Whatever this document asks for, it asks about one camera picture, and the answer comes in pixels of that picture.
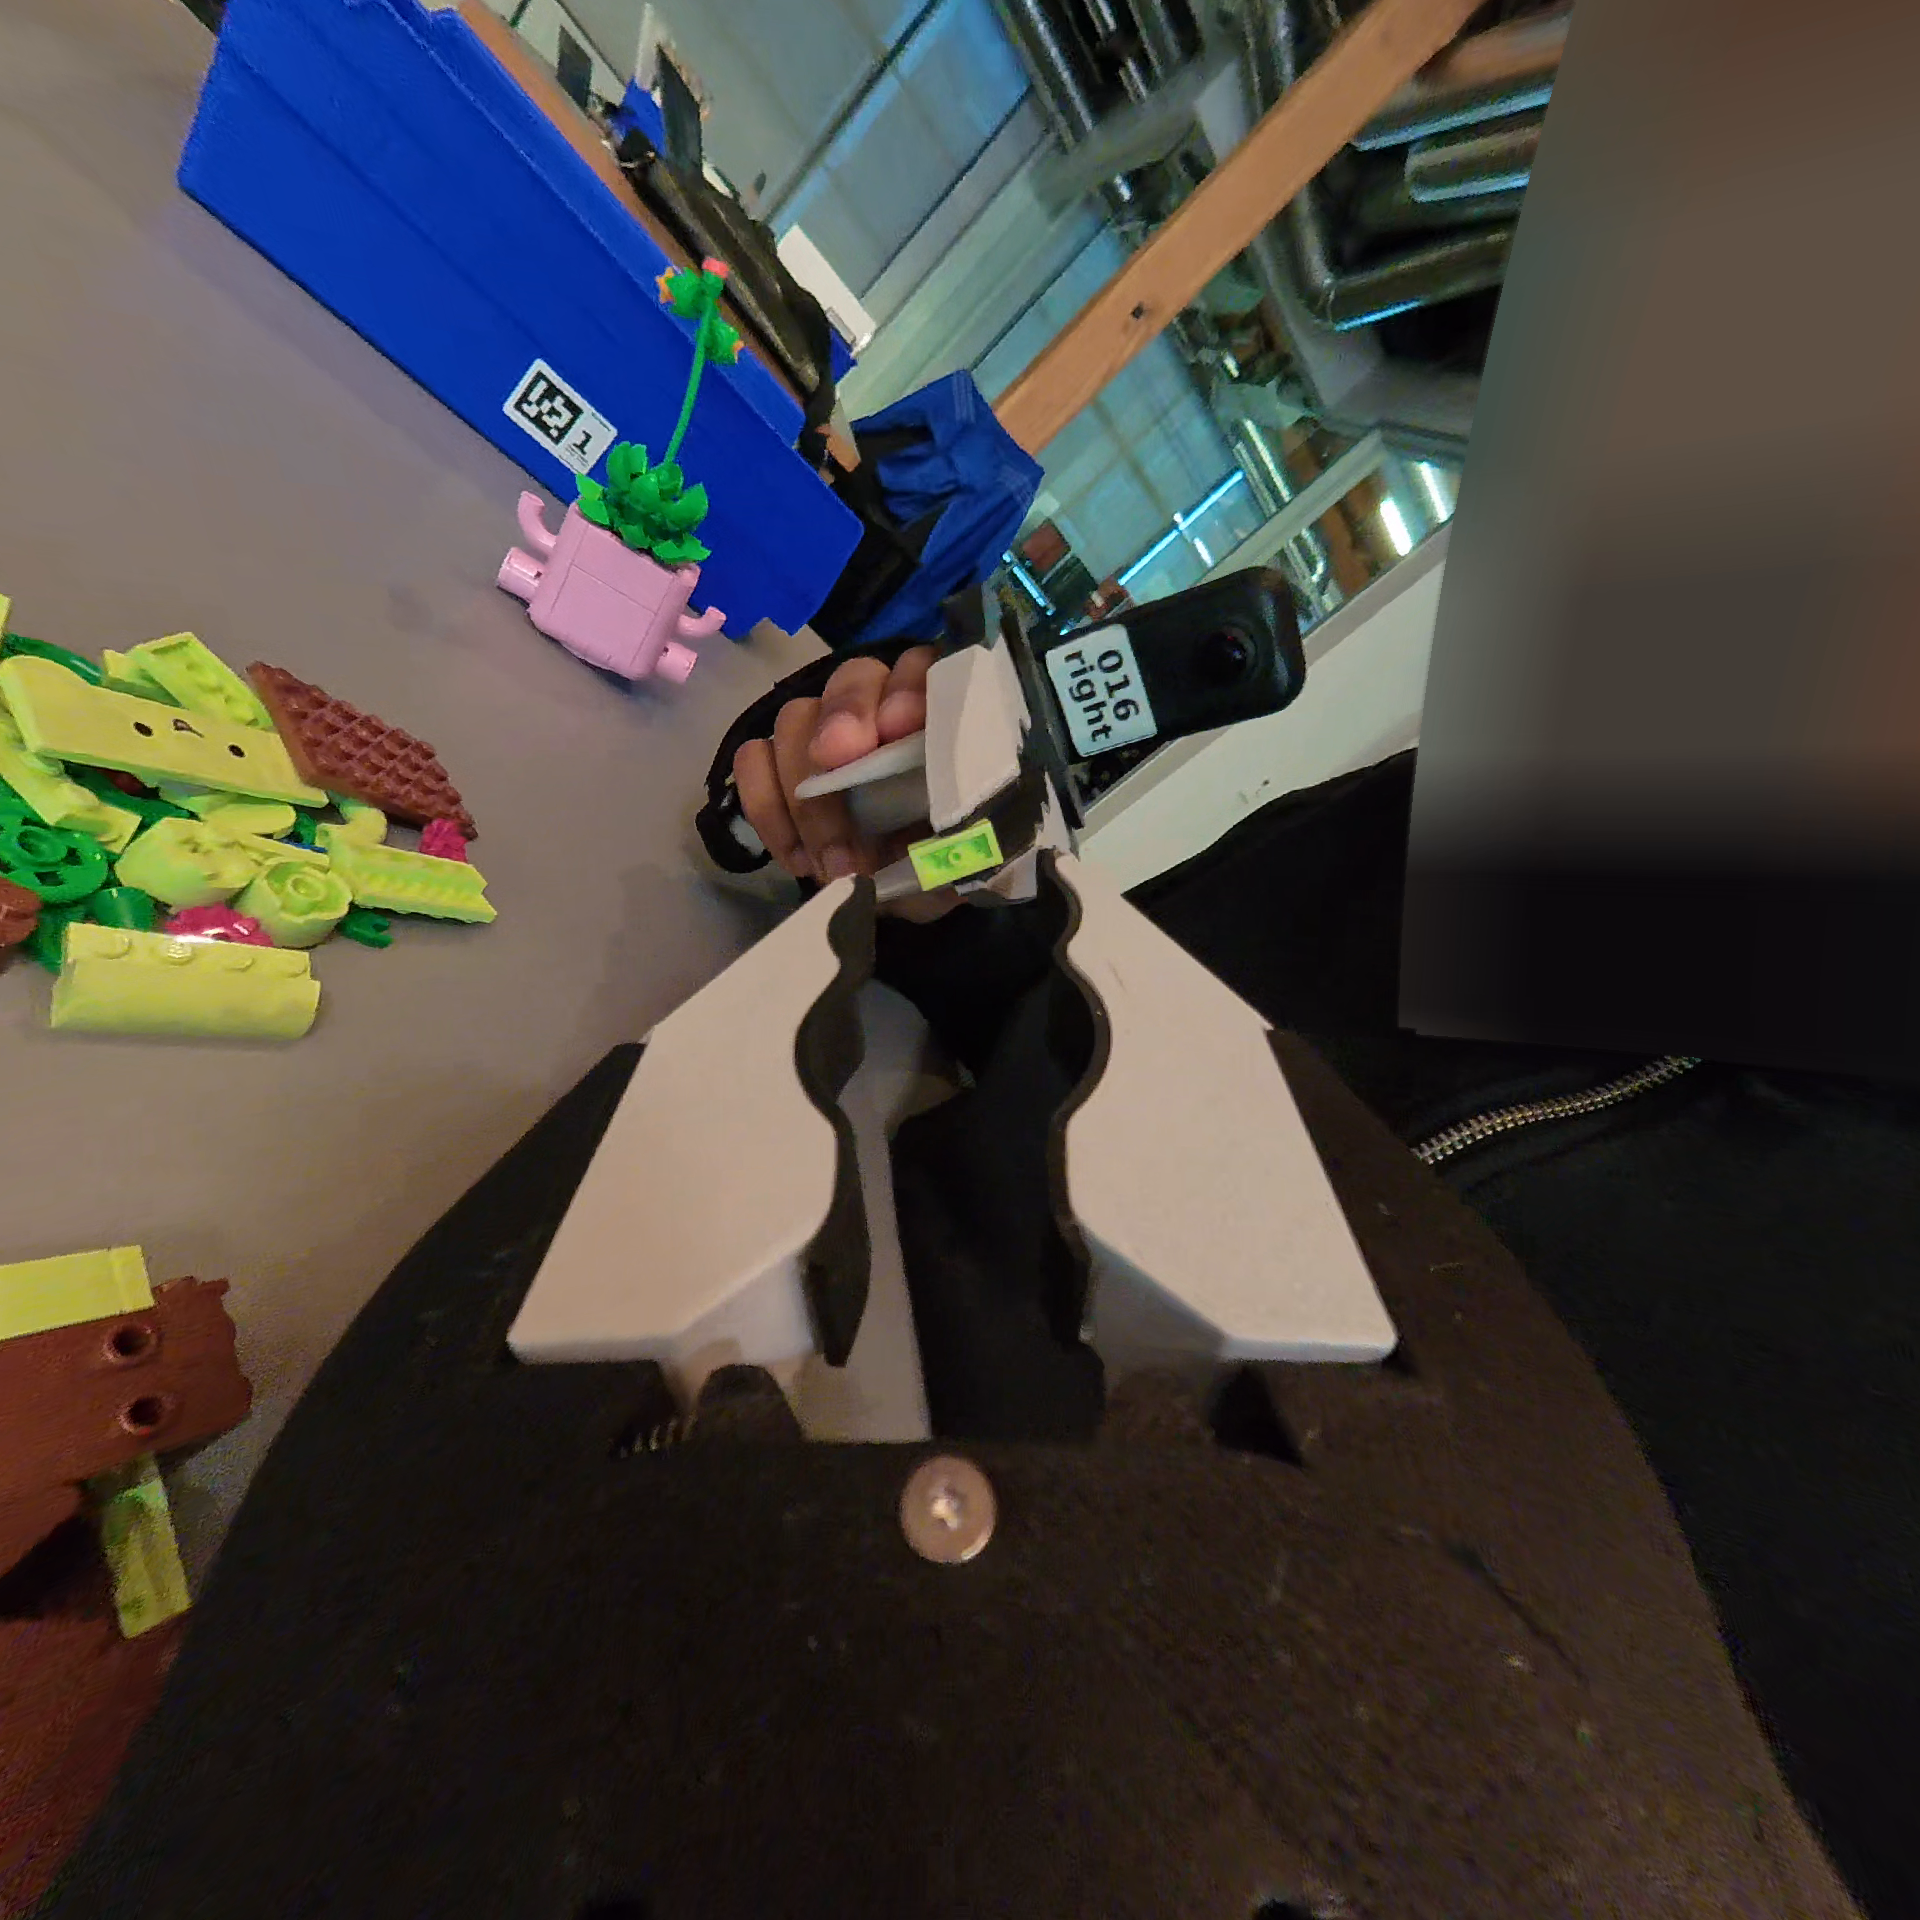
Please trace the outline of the blue storage bin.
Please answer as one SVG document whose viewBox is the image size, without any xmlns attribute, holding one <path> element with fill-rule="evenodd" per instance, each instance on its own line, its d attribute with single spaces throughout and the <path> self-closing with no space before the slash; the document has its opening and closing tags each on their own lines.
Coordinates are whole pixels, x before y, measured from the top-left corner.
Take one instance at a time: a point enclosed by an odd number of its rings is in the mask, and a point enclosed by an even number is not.
<svg viewBox="0 0 1920 1920">
<path fill-rule="evenodd" d="M 670 251 L 450 8 L 229 4 L 180 190 L 558 503 L 664 449 Z"/>
</svg>

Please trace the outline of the green toy flower stem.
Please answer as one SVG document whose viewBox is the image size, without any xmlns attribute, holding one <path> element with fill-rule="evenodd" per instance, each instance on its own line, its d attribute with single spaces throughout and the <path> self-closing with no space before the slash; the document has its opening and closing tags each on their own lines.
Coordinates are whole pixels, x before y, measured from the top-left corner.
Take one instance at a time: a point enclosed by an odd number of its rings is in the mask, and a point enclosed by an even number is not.
<svg viewBox="0 0 1920 1920">
<path fill-rule="evenodd" d="M 700 567 L 711 555 L 702 540 L 709 493 L 706 487 L 686 480 L 680 448 L 706 371 L 732 368 L 743 349 L 743 334 L 727 317 L 728 291 L 732 268 L 719 255 L 703 255 L 696 268 L 661 273 L 663 307 L 692 324 L 679 415 L 661 460 L 642 444 L 620 440 L 607 452 L 605 478 L 581 478 L 574 503 L 589 526 L 668 569 Z"/>
</svg>

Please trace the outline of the lime curved brick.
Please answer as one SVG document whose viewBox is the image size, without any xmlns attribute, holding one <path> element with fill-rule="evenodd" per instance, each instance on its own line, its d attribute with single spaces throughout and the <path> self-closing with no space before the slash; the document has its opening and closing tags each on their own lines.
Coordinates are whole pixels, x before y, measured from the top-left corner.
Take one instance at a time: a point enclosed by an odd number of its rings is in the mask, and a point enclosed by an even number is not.
<svg viewBox="0 0 1920 1920">
<path fill-rule="evenodd" d="M 300 1039 L 320 1012 L 303 951 L 72 923 L 55 1031 L 164 1039 Z"/>
</svg>

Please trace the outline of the person's right hand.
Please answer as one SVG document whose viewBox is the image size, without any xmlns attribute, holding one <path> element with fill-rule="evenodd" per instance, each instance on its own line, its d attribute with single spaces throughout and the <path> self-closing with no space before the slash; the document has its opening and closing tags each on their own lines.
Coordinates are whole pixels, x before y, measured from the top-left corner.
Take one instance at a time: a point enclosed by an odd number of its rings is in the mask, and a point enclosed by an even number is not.
<svg viewBox="0 0 1920 1920">
<path fill-rule="evenodd" d="M 793 879 L 879 873 L 924 837 L 924 822 L 865 832 L 842 793 L 805 799 L 800 785 L 924 732 L 928 669 L 937 656 L 938 647 L 917 644 L 892 662 L 842 657 L 818 696 L 785 702 L 770 736 L 738 744 L 732 777 L 743 820 Z"/>
</svg>

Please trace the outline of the lime brick box with brown bricks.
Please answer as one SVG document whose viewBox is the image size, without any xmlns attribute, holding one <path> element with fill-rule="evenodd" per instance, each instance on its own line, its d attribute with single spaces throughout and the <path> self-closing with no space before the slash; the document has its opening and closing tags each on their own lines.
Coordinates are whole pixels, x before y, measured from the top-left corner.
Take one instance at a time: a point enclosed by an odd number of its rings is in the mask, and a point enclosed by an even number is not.
<svg viewBox="0 0 1920 1920">
<path fill-rule="evenodd" d="M 2 1885 L 36 1903 L 153 1715 L 184 1632 L 159 1459 L 246 1419 L 224 1280 L 146 1283 L 90 1316 L 4 1309 Z"/>
</svg>

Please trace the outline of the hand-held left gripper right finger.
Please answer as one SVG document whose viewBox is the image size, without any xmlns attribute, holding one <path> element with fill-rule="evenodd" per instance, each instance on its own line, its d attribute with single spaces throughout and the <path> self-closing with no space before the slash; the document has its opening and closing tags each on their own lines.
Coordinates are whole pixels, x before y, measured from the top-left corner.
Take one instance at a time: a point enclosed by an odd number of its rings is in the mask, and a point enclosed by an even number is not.
<svg viewBox="0 0 1920 1920">
<path fill-rule="evenodd" d="M 1398 1332 L 1284 1076 L 1278 1033 L 1102 870 L 1057 854 L 1064 977 L 1092 1014 L 1063 1111 L 1069 1319 L 1109 1373 L 1368 1364 Z"/>
</svg>

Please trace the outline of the metal ventilation ducts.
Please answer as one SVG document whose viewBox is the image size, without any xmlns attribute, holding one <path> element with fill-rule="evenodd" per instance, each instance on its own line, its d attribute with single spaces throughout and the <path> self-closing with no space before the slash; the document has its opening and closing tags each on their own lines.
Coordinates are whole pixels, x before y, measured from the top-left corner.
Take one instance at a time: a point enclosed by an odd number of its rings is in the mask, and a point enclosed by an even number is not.
<svg viewBox="0 0 1920 1920">
<path fill-rule="evenodd" d="M 1135 248 L 1361 4 L 994 4 L 1050 149 L 1049 213 L 1102 203 Z M 1368 329 L 1498 285 L 1570 4 L 1476 4 L 1224 269 L 1314 324 Z"/>
</svg>

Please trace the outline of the brown toy plate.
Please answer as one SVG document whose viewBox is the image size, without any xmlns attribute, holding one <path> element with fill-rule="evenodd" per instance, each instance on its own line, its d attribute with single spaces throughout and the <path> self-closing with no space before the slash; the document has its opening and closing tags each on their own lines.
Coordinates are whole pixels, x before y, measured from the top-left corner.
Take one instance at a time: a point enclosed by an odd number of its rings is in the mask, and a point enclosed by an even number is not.
<svg viewBox="0 0 1920 1920">
<path fill-rule="evenodd" d="M 412 828 L 448 822 L 465 840 L 478 837 L 460 788 L 418 736 L 278 664 L 252 662 L 246 678 L 301 779 Z"/>
</svg>

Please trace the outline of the long lime toy plate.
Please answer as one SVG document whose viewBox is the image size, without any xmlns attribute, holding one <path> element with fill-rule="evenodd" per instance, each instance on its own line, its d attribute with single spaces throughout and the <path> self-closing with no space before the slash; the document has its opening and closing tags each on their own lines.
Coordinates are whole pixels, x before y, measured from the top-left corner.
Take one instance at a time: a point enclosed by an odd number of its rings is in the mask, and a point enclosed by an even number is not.
<svg viewBox="0 0 1920 1920">
<path fill-rule="evenodd" d="M 320 849 L 357 904 L 465 926 L 496 919 L 487 883 L 469 861 L 372 843 L 335 822 L 320 828 Z"/>
</svg>

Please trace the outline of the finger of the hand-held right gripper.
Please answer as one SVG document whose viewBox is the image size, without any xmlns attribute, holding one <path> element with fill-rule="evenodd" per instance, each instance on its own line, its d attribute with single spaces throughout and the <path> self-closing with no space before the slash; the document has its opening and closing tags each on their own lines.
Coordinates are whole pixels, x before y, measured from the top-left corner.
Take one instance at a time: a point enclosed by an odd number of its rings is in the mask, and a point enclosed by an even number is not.
<svg viewBox="0 0 1920 1920">
<path fill-rule="evenodd" d="M 1010 644 L 966 644 L 928 669 L 928 825 L 1050 835 L 1054 795 L 1025 739 L 1032 717 Z"/>
<path fill-rule="evenodd" d="M 951 909 L 956 904 L 973 904 L 982 909 L 999 909 L 1002 904 L 1031 904 L 1056 886 L 1057 854 L 1064 847 L 1040 840 L 1012 860 L 1006 860 L 994 876 L 981 876 L 973 883 L 951 886 L 934 894 L 924 894 L 900 854 L 894 863 L 877 873 L 877 903 L 884 909 Z"/>
</svg>

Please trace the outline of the short lime toy plate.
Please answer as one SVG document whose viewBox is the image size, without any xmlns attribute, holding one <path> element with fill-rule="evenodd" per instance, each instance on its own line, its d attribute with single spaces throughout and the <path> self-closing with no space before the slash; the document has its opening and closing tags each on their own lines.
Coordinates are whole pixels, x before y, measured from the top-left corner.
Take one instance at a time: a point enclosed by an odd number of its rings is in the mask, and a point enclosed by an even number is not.
<svg viewBox="0 0 1920 1920">
<path fill-rule="evenodd" d="M 168 633 L 127 649 L 127 672 L 164 693 L 182 711 L 229 725 L 273 732 L 270 708 L 248 678 L 215 656 L 192 630 Z"/>
</svg>

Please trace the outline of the blue cloth bag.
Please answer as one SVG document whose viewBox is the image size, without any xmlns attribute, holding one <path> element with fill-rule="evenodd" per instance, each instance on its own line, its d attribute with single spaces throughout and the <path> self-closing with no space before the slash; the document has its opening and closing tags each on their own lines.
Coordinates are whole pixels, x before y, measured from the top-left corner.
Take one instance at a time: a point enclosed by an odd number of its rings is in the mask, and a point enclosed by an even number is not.
<svg viewBox="0 0 1920 1920">
<path fill-rule="evenodd" d="M 981 588 L 1017 540 L 1042 465 L 956 371 L 853 424 L 856 468 L 836 493 L 862 537 L 813 630 L 839 651 L 938 633 L 952 597 Z"/>
</svg>

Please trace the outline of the pile of small toy bricks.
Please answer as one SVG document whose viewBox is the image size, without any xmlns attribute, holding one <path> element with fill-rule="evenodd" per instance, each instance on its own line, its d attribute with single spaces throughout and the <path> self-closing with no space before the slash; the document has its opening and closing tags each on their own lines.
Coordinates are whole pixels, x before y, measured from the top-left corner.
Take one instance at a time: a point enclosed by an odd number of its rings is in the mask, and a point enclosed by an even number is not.
<svg viewBox="0 0 1920 1920">
<path fill-rule="evenodd" d="M 4 625 L 2 661 L 13 656 L 52 661 L 95 688 L 175 705 L 127 672 L 127 649 L 85 656 Z M 63 931 L 72 923 L 301 951 L 317 981 L 320 949 L 388 949 L 398 920 L 488 926 L 383 915 L 354 903 L 320 849 L 322 825 L 345 825 L 372 843 L 473 863 L 473 840 L 450 822 L 412 828 L 372 805 L 328 793 L 322 807 L 295 807 L 217 788 L 146 784 L 135 775 L 32 752 L 2 693 L 4 961 L 23 957 L 47 969 L 52 987 Z"/>
</svg>

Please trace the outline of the wooden ceiling beam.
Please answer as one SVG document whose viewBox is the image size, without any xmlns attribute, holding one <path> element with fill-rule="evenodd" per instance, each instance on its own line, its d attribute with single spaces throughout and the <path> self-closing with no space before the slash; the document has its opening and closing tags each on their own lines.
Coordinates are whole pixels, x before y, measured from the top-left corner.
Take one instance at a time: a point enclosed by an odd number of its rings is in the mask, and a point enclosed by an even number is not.
<svg viewBox="0 0 1920 1920">
<path fill-rule="evenodd" d="M 1376 3 L 1342 28 L 1186 203 L 994 403 L 1040 452 L 1327 160 L 1463 32 L 1474 3 Z"/>
</svg>

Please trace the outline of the person's black clothing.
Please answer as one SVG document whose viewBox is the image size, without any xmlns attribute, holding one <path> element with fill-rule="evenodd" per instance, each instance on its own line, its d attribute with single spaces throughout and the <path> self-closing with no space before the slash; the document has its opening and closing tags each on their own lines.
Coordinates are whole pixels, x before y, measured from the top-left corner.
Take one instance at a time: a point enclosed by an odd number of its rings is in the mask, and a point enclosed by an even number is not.
<svg viewBox="0 0 1920 1920">
<path fill-rule="evenodd" d="M 1278 1029 L 1402 1342 L 1253 1390 L 1298 1915 L 1916 1915 L 1916 1078 L 1420 1039 L 1414 756 L 1130 894 Z"/>
</svg>

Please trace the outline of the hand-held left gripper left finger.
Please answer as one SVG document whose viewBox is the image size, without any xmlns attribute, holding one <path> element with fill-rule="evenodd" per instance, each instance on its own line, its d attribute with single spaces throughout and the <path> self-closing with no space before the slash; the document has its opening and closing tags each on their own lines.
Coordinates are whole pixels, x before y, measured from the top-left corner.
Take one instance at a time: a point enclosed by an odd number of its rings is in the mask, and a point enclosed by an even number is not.
<svg viewBox="0 0 1920 1920">
<path fill-rule="evenodd" d="M 871 877 L 822 886 L 654 1027 L 508 1332 L 521 1363 L 847 1364 L 872 1236 L 842 1095 Z"/>
</svg>

